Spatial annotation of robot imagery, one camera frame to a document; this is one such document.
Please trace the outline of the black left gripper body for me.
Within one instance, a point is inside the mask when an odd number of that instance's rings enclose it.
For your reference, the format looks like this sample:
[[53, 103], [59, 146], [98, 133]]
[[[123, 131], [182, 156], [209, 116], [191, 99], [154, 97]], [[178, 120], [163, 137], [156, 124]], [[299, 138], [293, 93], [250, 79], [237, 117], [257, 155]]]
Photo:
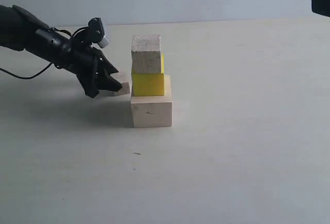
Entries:
[[85, 95], [96, 97], [99, 94], [98, 83], [102, 76], [103, 53], [94, 47], [82, 51], [71, 49], [62, 54], [55, 67], [65, 69], [76, 75]]

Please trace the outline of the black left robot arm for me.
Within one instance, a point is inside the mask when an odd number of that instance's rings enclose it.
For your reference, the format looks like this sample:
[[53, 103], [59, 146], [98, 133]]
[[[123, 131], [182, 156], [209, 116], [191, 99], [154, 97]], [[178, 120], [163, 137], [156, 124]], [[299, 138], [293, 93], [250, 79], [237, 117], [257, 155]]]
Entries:
[[1, 6], [1, 46], [26, 50], [76, 75], [87, 96], [117, 92], [122, 84], [112, 77], [118, 70], [101, 51], [109, 44], [101, 18], [73, 34], [50, 27], [24, 8]]

